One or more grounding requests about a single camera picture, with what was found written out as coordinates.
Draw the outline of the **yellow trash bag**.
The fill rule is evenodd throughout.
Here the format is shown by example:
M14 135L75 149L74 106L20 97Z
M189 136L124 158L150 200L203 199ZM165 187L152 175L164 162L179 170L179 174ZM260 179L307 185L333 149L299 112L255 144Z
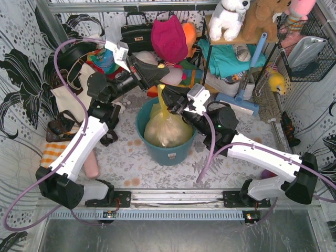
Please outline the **yellow trash bag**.
M166 85L157 88L159 102L152 106L150 119L145 126L144 139L161 148L174 148L191 139L193 128L180 115L171 114L163 100Z

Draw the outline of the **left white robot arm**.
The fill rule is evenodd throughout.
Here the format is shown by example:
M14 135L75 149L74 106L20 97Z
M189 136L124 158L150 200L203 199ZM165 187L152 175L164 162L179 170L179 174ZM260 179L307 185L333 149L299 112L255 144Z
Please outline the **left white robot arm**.
M133 88L149 89L170 73L169 67L152 65L132 55L124 61L125 70L118 79L110 79L100 72L88 76L88 94L106 105ZM48 167L36 172L42 196L68 209L74 209L81 201L87 207L113 207L119 203L114 186L103 180L86 185L76 182L78 174L95 145L104 135L113 134L114 119L111 113L86 114L79 131L62 154Z

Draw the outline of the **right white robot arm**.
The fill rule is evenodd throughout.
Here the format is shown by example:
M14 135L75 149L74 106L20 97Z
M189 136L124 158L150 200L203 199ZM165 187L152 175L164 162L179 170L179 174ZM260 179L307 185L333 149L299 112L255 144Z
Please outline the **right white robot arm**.
M299 156L274 150L237 132L238 120L231 105L219 101L220 107L210 110L210 92L200 84L193 88L160 84L157 91L169 115L180 116L206 137L203 143L212 158L219 154L241 159L275 174L271 178L244 182L239 198L245 206L281 196L299 204L311 204L318 174L313 154Z

